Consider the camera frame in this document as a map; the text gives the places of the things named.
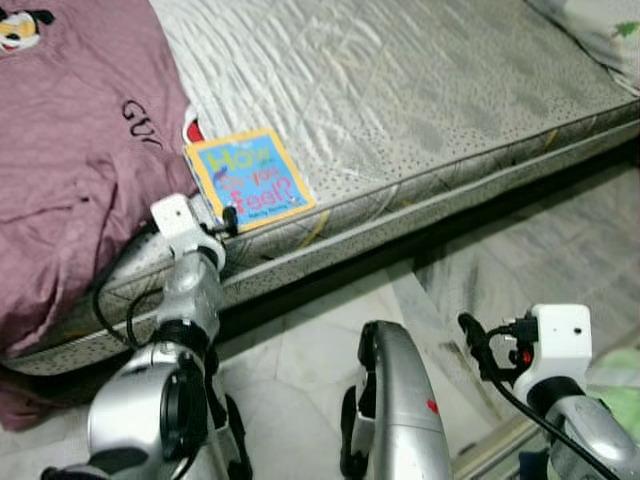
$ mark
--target pink t-shirt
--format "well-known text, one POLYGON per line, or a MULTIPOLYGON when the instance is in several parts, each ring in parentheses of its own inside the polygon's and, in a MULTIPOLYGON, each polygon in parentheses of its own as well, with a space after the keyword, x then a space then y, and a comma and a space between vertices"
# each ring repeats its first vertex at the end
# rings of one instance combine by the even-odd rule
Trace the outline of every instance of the pink t-shirt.
POLYGON ((195 184, 187 99, 147 0, 0 1, 0 354, 18 354, 152 202, 195 184))

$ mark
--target book cover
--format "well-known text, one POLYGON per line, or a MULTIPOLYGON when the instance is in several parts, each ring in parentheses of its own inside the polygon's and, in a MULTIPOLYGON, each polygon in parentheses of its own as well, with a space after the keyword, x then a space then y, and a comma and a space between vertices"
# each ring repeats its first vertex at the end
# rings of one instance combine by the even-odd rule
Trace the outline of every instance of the book cover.
POLYGON ((271 129, 187 145, 198 187, 216 219, 233 205, 241 232, 314 207, 296 166, 271 129))

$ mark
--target mattress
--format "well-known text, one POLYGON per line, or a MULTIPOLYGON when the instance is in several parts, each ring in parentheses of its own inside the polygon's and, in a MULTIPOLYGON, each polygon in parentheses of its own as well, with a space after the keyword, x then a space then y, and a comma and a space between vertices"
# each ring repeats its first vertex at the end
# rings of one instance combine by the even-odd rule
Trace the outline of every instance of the mattress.
MULTIPOLYGON (((520 0, 151 3, 205 136, 274 128, 317 202, 228 241, 224 307, 638 135, 637 99, 520 0)), ((103 291, 109 321, 171 264, 162 239, 138 238, 103 291)), ((121 351, 90 295, 3 363, 51 375, 121 351)))

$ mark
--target floor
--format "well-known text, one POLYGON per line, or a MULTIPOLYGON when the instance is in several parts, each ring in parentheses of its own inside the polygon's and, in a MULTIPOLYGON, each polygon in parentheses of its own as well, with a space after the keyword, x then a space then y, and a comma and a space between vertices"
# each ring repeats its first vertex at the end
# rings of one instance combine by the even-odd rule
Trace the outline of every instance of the floor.
MULTIPOLYGON (((341 478, 340 403, 369 320, 403 324, 418 345, 451 458, 513 414, 478 381, 452 323, 459 311, 490 325, 533 302, 581 301, 592 309, 597 352, 626 335, 638 323, 639 190, 638 171, 621 167, 222 345, 255 478, 341 478)), ((0 432, 0 478, 38 478, 46 466, 86 460, 87 411, 0 432)), ((206 478, 198 473, 189 478, 206 478)))

